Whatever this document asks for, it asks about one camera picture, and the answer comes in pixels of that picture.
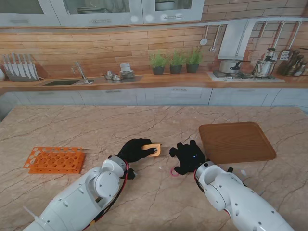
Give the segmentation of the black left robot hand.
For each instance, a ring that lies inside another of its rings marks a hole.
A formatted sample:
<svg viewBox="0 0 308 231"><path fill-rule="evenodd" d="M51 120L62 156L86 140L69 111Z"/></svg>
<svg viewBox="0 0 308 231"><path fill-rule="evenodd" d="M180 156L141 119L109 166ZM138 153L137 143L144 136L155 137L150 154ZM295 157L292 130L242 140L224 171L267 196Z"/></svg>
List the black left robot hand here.
<svg viewBox="0 0 308 231"><path fill-rule="evenodd" d="M149 155L155 154L157 152L156 148L150 148L147 150L142 149L143 146L150 144L152 144L150 139L131 139L125 143L117 156L122 160L127 161L128 163L137 162L140 159L146 158Z"/></svg>

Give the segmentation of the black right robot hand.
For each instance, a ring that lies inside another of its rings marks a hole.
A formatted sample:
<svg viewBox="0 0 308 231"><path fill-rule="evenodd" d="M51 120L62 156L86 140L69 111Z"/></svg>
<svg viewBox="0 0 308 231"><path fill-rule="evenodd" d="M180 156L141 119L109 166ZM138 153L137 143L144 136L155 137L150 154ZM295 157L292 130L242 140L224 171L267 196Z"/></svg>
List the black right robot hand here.
<svg viewBox="0 0 308 231"><path fill-rule="evenodd" d="M172 158L176 157L180 162L180 166L174 167L174 170L180 175L194 172L206 162L205 155L195 140L190 140L189 144L178 143L177 148L172 147L169 150L169 154Z"/></svg>

